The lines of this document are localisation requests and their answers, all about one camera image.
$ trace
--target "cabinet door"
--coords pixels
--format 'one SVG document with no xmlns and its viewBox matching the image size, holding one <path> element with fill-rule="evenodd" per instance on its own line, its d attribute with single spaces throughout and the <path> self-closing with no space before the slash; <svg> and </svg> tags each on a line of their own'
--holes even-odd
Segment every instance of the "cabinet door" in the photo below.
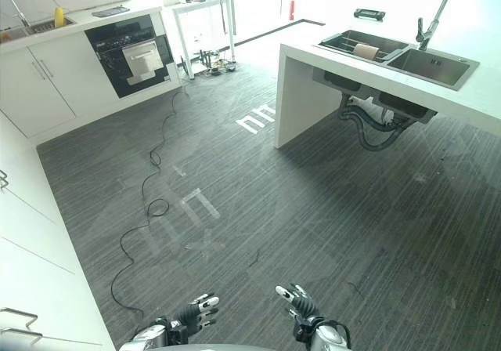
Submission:
<svg viewBox="0 0 501 351">
<path fill-rule="evenodd" d="M 10 192 L 8 186 L 0 191 L 0 214 L 0 237 L 68 272 L 74 273 L 80 267 L 64 224 L 47 219 Z"/>
<path fill-rule="evenodd" d="M 8 188 L 53 222 L 62 222 L 36 149 L 0 113 L 0 169 L 9 177 Z"/>
<path fill-rule="evenodd" d="M 0 58 L 0 109 L 27 137 L 74 118 L 27 49 Z"/>
<path fill-rule="evenodd" d="M 0 261 L 0 307 L 38 315 L 31 331 L 98 345 L 109 339 L 82 272 L 69 273 L 2 237 Z"/>
<path fill-rule="evenodd" d="M 36 337 L 7 332 L 0 338 L 0 350 L 16 351 L 102 351 L 101 345 L 92 343 L 70 342 L 61 339 L 42 338 L 34 345 L 31 342 Z"/>
<path fill-rule="evenodd" d="M 78 116 L 118 101 L 84 32 L 32 45 L 30 51 Z"/>
</svg>

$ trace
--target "table leg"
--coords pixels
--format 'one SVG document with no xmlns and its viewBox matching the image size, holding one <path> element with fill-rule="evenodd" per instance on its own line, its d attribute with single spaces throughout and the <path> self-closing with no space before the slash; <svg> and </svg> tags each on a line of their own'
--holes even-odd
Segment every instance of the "table leg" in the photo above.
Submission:
<svg viewBox="0 0 501 351">
<path fill-rule="evenodd" d="M 179 20 L 179 15 L 175 10 L 173 10 L 173 13 L 175 24 L 179 31 L 179 39 L 181 40 L 182 51 L 185 54 L 186 69 L 188 71 L 189 79 L 195 79 L 195 75 L 193 74 L 193 70 L 191 68 L 191 60 L 189 59 L 188 49 L 186 48 L 185 35 L 182 33 L 181 21 Z"/>
<path fill-rule="evenodd" d="M 290 58 L 280 50 L 276 95 L 276 148 L 280 148 L 341 103 L 341 92 L 313 81 L 314 67 Z"/>
<path fill-rule="evenodd" d="M 231 49 L 232 52 L 232 61 L 235 61 L 235 38 L 234 38 L 234 33 L 235 31 L 233 30 L 233 13 L 232 13 L 232 6 L 231 6 L 231 0 L 225 0 L 226 4 L 226 14 L 228 16 L 228 32 L 229 32 L 229 48 Z"/>
</svg>

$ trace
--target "stainless steel sink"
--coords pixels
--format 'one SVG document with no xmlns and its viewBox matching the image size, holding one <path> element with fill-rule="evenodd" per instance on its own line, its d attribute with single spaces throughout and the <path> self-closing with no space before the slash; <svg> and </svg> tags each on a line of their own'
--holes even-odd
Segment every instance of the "stainless steel sink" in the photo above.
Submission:
<svg viewBox="0 0 501 351">
<path fill-rule="evenodd" d="M 402 73 L 457 91 L 480 63 L 431 49 L 408 49 L 387 65 Z"/>
<path fill-rule="evenodd" d="M 359 43 L 371 45 L 372 47 L 377 47 L 379 49 L 378 54 L 374 60 L 372 60 L 372 62 L 376 63 L 384 63 L 385 61 L 397 56 L 403 49 L 409 47 L 409 44 L 404 42 L 398 42 L 396 40 L 386 39 L 355 30 L 348 30 L 341 34 L 330 36 L 327 39 L 322 40 L 319 45 L 327 49 L 334 49 L 347 56 L 357 57 L 360 60 L 371 61 L 355 56 L 353 49 Z"/>
<path fill-rule="evenodd" d="M 376 57 L 368 60 L 356 56 L 353 50 L 359 43 L 377 47 L 379 52 Z M 415 49 L 415 45 L 354 30 L 330 36 L 317 46 L 456 91 L 480 65 L 478 61 L 464 57 L 432 49 L 421 51 Z"/>
<path fill-rule="evenodd" d="M 69 18 L 64 18 L 64 26 L 67 26 L 69 24 L 74 24 L 74 21 L 70 20 Z M 30 34 L 40 34 L 42 32 L 51 31 L 54 29 L 55 29 L 54 20 L 48 20 L 45 22 L 41 22 L 39 24 L 32 24 L 29 27 L 29 30 L 30 30 L 29 32 L 30 32 Z"/>
<path fill-rule="evenodd" d="M 69 18 L 64 18 L 64 26 L 58 28 L 65 27 L 69 24 L 74 24 L 74 21 Z M 12 40 L 25 38 L 33 34 L 41 34 L 42 32 L 54 29 L 54 20 L 47 20 L 39 24 L 32 24 L 29 27 L 9 28 L 7 30 L 0 31 L 0 43 L 11 42 Z"/>
<path fill-rule="evenodd" d="M 0 43 L 11 42 L 19 38 L 24 38 L 28 36 L 28 33 L 22 28 L 10 28 L 4 31 L 0 31 Z"/>
</svg>

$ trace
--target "oven door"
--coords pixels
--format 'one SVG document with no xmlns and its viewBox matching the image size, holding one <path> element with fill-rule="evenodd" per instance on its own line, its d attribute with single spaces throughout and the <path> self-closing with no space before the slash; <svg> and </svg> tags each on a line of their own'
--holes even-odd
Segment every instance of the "oven door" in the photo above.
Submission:
<svg viewBox="0 0 501 351">
<path fill-rule="evenodd" d="M 172 62 L 172 56 L 165 35 L 100 52 L 99 56 L 120 98 L 170 81 L 167 64 Z"/>
</svg>

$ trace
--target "white desk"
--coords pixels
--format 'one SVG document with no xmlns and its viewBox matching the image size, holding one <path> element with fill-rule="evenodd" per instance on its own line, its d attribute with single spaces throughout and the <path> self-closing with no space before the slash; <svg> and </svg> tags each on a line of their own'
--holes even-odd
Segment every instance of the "white desk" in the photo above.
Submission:
<svg viewBox="0 0 501 351">
<path fill-rule="evenodd" d="M 231 0 L 206 0 L 204 2 L 190 2 L 187 4 L 177 4 L 173 6 L 168 6 L 166 9 L 172 10 L 174 14 L 175 24 L 179 31 L 179 38 L 181 39 L 182 51 L 185 54 L 186 60 L 186 69 L 188 70 L 188 75 L 190 79 L 194 79 L 195 75 L 193 74 L 193 70 L 191 68 L 191 60 L 189 59 L 188 48 L 186 47 L 186 41 L 184 34 L 182 32 L 181 20 L 179 19 L 179 15 L 183 13 L 192 12 L 193 10 L 208 8 L 214 5 L 219 5 L 220 2 L 223 2 L 226 5 L 226 12 L 228 17 L 228 30 L 229 30 L 229 48 L 232 52 L 232 61 L 235 61 L 235 42 L 234 42 L 234 31 L 233 31 L 233 14 L 231 7 Z"/>
</svg>

